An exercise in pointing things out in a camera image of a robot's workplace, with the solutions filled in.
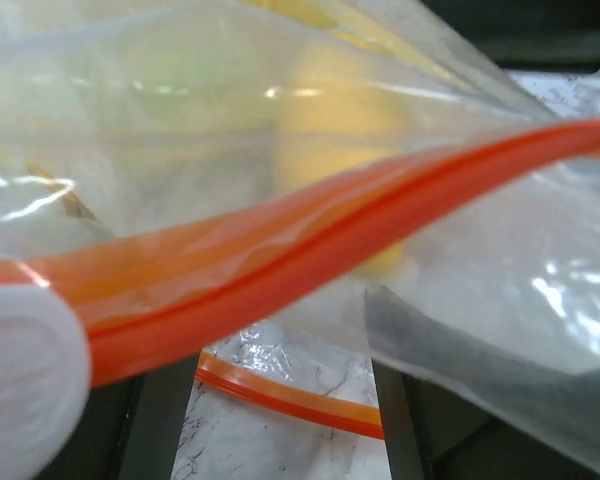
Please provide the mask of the fake banana bunch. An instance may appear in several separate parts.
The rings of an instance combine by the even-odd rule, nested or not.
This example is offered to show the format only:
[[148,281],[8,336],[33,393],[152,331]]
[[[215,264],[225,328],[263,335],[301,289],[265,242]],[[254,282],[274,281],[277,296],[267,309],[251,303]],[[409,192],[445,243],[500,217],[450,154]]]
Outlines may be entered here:
[[0,1],[0,239],[51,249],[194,223],[286,195],[282,102],[314,44],[367,59],[430,145],[436,66],[362,14],[314,1]]

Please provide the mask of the zip bag with yellow fruit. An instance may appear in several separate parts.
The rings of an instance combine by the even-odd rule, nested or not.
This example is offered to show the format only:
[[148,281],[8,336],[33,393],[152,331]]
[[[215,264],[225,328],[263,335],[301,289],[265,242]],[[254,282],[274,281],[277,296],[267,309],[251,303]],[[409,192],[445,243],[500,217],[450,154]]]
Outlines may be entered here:
[[341,1],[0,1],[0,285],[92,382],[281,324],[600,474],[600,118]]

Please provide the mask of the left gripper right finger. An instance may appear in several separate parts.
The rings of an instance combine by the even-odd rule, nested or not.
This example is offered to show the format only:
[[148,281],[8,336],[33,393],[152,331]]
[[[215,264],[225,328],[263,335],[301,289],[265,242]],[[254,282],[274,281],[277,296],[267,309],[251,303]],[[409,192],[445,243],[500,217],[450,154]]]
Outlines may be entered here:
[[525,360],[384,287],[364,307],[393,478],[600,479],[600,368]]

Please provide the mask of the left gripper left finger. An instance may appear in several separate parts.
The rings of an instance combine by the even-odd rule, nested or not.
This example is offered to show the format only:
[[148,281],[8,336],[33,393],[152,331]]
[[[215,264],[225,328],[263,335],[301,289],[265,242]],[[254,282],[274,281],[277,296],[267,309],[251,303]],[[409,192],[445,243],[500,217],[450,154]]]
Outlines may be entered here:
[[52,480],[169,479],[198,356],[90,392]]

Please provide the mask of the fake yellow mango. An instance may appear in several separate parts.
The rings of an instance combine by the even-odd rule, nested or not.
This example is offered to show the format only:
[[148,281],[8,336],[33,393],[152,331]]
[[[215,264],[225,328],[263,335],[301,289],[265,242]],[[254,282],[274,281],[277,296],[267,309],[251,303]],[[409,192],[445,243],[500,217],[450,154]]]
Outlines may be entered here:
[[387,146],[359,145],[359,139],[404,133],[413,115],[395,95],[364,86],[367,59],[331,43],[303,52],[291,73],[292,92],[282,102],[275,184],[288,192],[327,176],[398,153]]

